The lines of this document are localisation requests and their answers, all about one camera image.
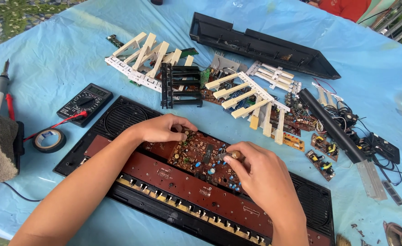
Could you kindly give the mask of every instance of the plastic sheet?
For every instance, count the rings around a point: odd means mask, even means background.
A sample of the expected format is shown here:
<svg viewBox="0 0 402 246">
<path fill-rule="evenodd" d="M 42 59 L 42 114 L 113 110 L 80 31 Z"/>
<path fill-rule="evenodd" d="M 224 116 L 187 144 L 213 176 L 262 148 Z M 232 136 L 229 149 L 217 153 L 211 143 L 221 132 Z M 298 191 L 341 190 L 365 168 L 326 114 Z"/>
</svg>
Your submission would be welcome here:
<svg viewBox="0 0 402 246">
<path fill-rule="evenodd" d="M 124 95 L 160 112 L 187 117 L 201 131 L 225 142 L 252 141 L 274 151 L 291 172 L 332 191 L 336 233 L 345 234 L 358 245 L 362 237 L 350 226 L 357 224 L 368 243 L 375 244 L 378 239 L 384 243 L 383 220 L 402 226 L 402 206 L 396 206 L 390 198 L 381 202 L 367 198 L 357 168 L 339 167 L 351 164 L 345 154 L 340 154 L 334 165 L 336 177 L 328 183 L 302 152 L 275 144 L 262 135 L 261 129 L 254 132 L 246 119 L 235 120 L 222 107 L 208 102 L 202 108 L 188 105 L 161 110 L 159 93 L 128 83 L 125 76 L 105 64 L 104 57 L 116 50 L 105 37 L 116 34 L 121 42 L 127 42 L 144 31 L 156 34 L 158 41 L 170 43 L 169 50 L 196 47 L 199 55 L 195 56 L 195 62 L 207 66 L 215 51 L 190 40 L 194 11 L 232 22 L 236 30 L 250 28 L 320 50 L 342 76 L 328 82 L 355 114 L 367 117 L 363 122 L 368 129 L 400 148 L 402 171 L 402 45 L 297 0 L 221 3 L 165 0 L 162 6 L 151 5 L 147 0 L 88 0 L 69 8 L 0 45 L 0 73 L 4 62 L 10 59 L 9 91 L 14 97 L 16 119 L 25 123 L 26 135 L 59 122 L 56 111 L 79 90 L 95 83 L 112 91 L 115 98 Z M 253 62 L 228 53 L 225 56 L 237 58 L 248 67 Z M 317 96 L 310 76 L 295 73 L 295 78 Z M 269 85 L 258 78 L 255 81 L 262 87 Z M 270 93 L 284 95 L 279 89 Z M 1 112 L 7 114 L 6 103 Z M 61 182 L 63 177 L 52 169 L 87 130 L 72 124 L 64 124 L 60 129 L 67 135 L 67 144 L 56 153 L 42 154 L 31 143 L 25 144 L 20 175 L 9 181 L 24 196 L 41 199 Z M 307 151 L 311 148 L 310 136 L 311 133 L 303 132 L 301 137 Z M 389 175 L 397 180 L 397 175 Z M 395 189 L 402 195 L 402 183 Z M 23 201 L 0 184 L 0 236 L 14 235 L 36 205 Z M 104 199 L 70 242 L 71 245 L 127 243 L 208 244 L 109 199 Z"/>
</svg>

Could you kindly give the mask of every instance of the multimeter display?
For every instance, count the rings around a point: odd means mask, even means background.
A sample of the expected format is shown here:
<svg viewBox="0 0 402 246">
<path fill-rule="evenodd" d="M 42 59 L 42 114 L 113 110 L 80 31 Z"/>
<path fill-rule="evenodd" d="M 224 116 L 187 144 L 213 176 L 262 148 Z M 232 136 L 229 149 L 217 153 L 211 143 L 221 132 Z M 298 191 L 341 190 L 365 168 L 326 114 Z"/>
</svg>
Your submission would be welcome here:
<svg viewBox="0 0 402 246">
<path fill-rule="evenodd" d="M 89 90 L 90 92 L 93 92 L 93 93 L 95 93 L 96 95 L 99 95 L 99 96 L 102 96 L 102 97 L 104 97 L 104 96 L 107 94 L 105 91 L 101 91 L 100 89 L 98 89 L 98 88 L 96 88 L 96 87 L 94 87 L 94 86 L 90 86 L 90 87 L 88 88 L 88 90 Z"/>
<path fill-rule="evenodd" d="M 63 119 L 67 119 L 86 111 L 86 117 L 79 116 L 72 121 L 73 124 L 84 127 L 112 98 L 113 93 L 95 84 L 89 84 L 58 110 L 56 114 Z"/>
</svg>

